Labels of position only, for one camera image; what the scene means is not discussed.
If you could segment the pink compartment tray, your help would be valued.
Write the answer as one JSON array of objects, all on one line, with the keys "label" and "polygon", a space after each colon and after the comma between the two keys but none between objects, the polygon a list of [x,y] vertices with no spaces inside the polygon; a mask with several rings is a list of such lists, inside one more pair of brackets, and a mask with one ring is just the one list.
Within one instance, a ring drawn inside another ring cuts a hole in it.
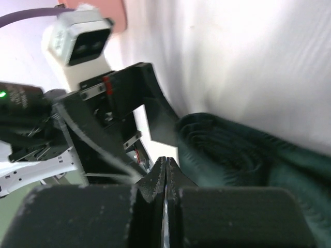
[{"label": "pink compartment tray", "polygon": [[85,3],[99,9],[103,17],[111,18],[114,22],[113,33],[119,34],[127,29],[127,14],[125,1],[123,0],[58,0],[67,8],[77,8],[79,4]]}]

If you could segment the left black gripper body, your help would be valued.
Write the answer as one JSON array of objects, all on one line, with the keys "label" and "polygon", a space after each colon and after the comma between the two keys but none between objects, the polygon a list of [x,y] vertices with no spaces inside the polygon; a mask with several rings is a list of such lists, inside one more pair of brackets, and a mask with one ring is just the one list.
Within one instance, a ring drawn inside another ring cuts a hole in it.
[{"label": "left black gripper body", "polygon": [[152,69],[111,71],[55,100],[57,121],[89,184],[134,184],[149,169],[133,112],[155,98]]}]

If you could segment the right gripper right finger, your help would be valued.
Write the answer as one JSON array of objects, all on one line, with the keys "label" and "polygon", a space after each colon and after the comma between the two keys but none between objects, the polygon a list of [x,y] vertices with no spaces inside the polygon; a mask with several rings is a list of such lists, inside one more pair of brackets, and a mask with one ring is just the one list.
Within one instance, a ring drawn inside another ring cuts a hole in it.
[{"label": "right gripper right finger", "polygon": [[174,159],[165,167],[170,247],[316,247],[287,190],[201,188]]}]

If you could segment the dark green tie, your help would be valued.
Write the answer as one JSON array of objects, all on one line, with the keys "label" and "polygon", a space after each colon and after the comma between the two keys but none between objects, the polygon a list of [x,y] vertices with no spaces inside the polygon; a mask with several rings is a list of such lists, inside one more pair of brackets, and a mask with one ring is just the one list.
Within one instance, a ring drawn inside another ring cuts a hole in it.
[{"label": "dark green tie", "polygon": [[180,167],[199,186],[274,186],[298,200],[318,247],[330,247],[330,157],[212,114],[176,126]]}]

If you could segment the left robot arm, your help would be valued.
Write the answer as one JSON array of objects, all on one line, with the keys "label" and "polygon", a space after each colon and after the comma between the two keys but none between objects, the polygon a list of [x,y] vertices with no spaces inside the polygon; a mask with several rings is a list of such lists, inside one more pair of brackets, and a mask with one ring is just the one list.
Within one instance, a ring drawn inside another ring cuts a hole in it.
[{"label": "left robot arm", "polygon": [[1,83],[1,141],[21,164],[1,172],[1,197],[75,169],[90,184],[138,181],[152,162],[133,114],[141,106],[152,140],[174,146],[178,115],[150,63],[79,74],[71,92]]}]

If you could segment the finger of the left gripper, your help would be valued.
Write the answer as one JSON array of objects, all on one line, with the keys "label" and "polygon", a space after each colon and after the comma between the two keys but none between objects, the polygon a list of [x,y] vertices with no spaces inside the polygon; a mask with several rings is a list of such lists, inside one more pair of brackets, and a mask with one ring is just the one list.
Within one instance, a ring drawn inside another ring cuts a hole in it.
[{"label": "finger of the left gripper", "polygon": [[137,63],[113,73],[113,115],[124,118],[144,105],[151,140],[176,146],[178,115],[158,84],[151,63]]}]

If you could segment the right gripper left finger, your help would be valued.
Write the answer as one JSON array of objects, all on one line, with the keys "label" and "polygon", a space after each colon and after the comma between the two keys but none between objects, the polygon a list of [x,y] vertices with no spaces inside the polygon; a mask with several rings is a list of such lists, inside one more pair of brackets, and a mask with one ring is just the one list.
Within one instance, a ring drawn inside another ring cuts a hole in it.
[{"label": "right gripper left finger", "polygon": [[166,160],[134,185],[40,186],[1,247],[161,247]]}]

